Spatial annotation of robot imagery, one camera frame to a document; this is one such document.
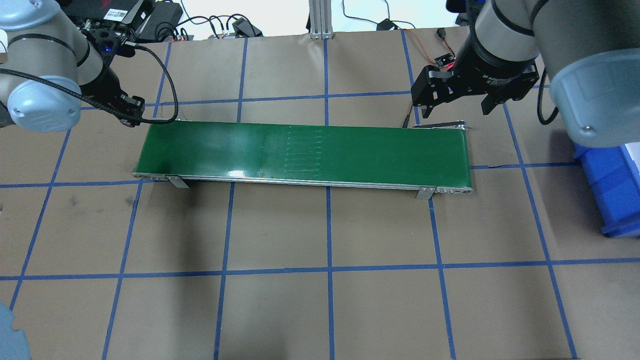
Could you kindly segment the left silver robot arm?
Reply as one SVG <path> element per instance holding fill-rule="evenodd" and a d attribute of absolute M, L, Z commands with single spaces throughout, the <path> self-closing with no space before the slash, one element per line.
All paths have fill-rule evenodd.
<path fill-rule="evenodd" d="M 128 95 L 111 63 L 124 42 L 112 28 L 80 29 L 55 0 L 3 0 L 1 127 L 66 132 L 93 101 L 123 125 L 141 123 L 145 101 Z"/>

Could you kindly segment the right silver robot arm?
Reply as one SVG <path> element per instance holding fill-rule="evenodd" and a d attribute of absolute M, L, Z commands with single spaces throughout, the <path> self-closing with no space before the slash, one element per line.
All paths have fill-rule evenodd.
<path fill-rule="evenodd" d="M 609 148 L 640 138 L 637 0 L 448 0 L 469 34 L 450 70 L 428 65 L 413 86 L 414 107 L 483 95 L 484 115 L 525 97 L 542 78 L 570 139 Z"/>

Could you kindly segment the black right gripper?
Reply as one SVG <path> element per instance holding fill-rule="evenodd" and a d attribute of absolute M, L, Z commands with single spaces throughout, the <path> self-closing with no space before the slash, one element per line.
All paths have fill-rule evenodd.
<path fill-rule="evenodd" d="M 511 61 L 487 50 L 476 35 L 468 35 L 451 71 L 428 64 L 411 86 L 412 105 L 427 119 L 434 108 L 457 100 L 457 93 L 483 95 L 483 116 L 509 100 L 525 98 L 540 80 L 534 59 Z"/>

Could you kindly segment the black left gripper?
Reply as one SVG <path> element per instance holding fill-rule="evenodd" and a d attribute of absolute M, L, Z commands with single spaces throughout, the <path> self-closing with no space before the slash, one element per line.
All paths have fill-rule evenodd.
<path fill-rule="evenodd" d="M 129 128 L 141 125 L 140 119 L 145 107 L 144 98 L 126 95 L 121 88 L 119 78 L 109 67 L 104 68 L 94 80 L 80 85 L 80 90 L 82 95 L 90 100 L 135 118 L 135 120 L 122 120 L 122 125 Z"/>

